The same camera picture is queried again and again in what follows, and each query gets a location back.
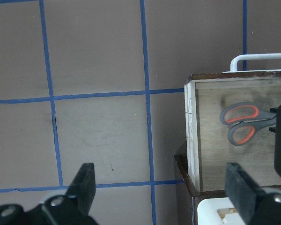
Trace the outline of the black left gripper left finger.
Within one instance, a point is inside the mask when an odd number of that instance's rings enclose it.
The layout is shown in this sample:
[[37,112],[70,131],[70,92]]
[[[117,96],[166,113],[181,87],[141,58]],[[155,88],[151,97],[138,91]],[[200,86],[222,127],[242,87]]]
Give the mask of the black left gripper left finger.
[[83,215],[89,214],[96,194],[95,168],[93,163],[84,163],[67,189],[67,197]]

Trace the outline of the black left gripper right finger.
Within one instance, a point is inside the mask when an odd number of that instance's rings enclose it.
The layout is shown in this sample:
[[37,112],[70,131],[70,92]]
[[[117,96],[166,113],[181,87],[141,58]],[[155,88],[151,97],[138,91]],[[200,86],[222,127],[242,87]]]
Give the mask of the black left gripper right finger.
[[225,193],[246,225],[261,221],[258,209],[267,193],[239,163],[227,163]]

